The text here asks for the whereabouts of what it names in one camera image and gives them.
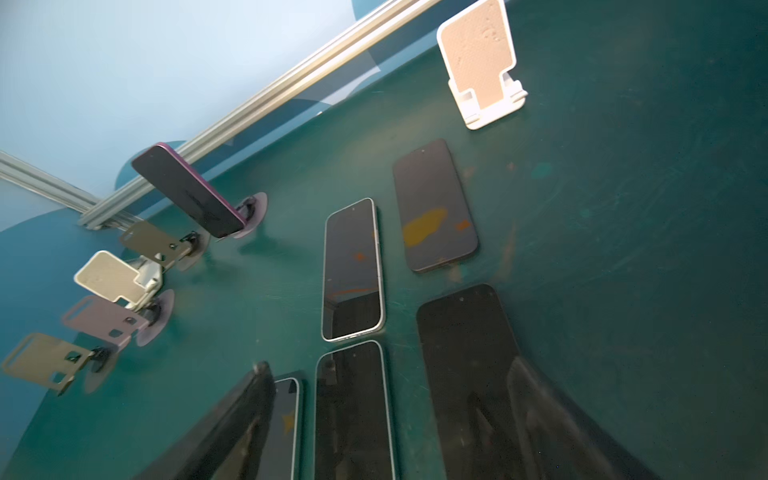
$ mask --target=pink smartphone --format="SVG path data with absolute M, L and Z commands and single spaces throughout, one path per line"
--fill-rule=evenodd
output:
M 136 157 L 134 169 L 216 238 L 245 228 L 245 219 L 166 144 Z

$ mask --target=green spot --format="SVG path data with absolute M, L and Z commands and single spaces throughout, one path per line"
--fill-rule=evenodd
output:
M 546 178 L 552 173 L 552 165 L 547 162 L 536 164 L 531 172 L 531 178 L 538 180 L 539 178 Z

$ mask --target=phone screen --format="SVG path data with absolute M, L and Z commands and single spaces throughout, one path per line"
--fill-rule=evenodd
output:
M 154 145 L 131 164 L 147 181 L 216 238 L 245 227 L 243 218 L 181 157 Z
M 444 140 L 407 154 L 392 172 L 411 270 L 425 272 L 477 250 L 478 235 Z
M 293 480 L 296 472 L 296 426 L 299 425 L 300 384 L 294 379 L 275 382 L 275 403 L 270 430 L 261 453 L 256 480 Z M 216 471 L 213 480 L 237 480 L 243 464 L 243 452 L 248 450 L 247 432 L 232 448 L 232 452 Z
M 381 346 L 370 340 L 317 363 L 315 478 L 395 478 Z
M 323 338 L 341 340 L 383 323 L 379 232 L 373 200 L 366 198 L 326 221 Z
M 446 478 L 526 478 L 506 384 L 518 347 L 496 292 L 425 303 L 416 323 Z

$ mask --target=table surface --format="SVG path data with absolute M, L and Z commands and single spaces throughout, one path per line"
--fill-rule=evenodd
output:
M 664 478 L 765 478 L 768 432 L 768 9 L 759 2 L 542 0 L 508 7 L 530 92 L 465 128 L 437 49 L 219 176 L 265 191 L 257 233 L 170 271 L 171 324 L 129 346 L 86 396 L 46 397 L 6 479 L 130 478 L 253 362 L 305 382 L 300 477 L 312 478 L 323 225 L 379 208 L 386 349 L 402 478 L 444 478 L 416 333 L 424 302 L 499 292 L 523 354 Z M 480 250 L 406 266 L 392 164 L 451 149 Z M 175 207 L 153 223 L 194 228 Z

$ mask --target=smartphone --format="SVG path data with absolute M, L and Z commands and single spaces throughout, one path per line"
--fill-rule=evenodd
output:
M 296 445 L 300 425 L 301 383 L 293 377 L 275 382 L 275 401 L 259 471 L 255 480 L 295 480 Z M 213 480 L 238 480 L 243 464 L 242 452 L 247 451 L 247 432 L 232 448 L 216 471 Z
M 443 139 L 399 159 L 392 172 L 411 270 L 423 273 L 478 249 L 475 225 Z
M 384 352 L 375 340 L 320 357 L 315 479 L 394 480 Z
M 425 303 L 416 324 L 446 478 L 526 478 L 506 385 L 518 346 L 497 293 L 477 285 Z
M 168 145 L 149 147 L 131 165 L 214 237 L 223 238 L 245 228 L 243 216 Z
M 364 198 L 326 220 L 323 338 L 338 342 L 380 329 L 383 292 L 376 205 Z

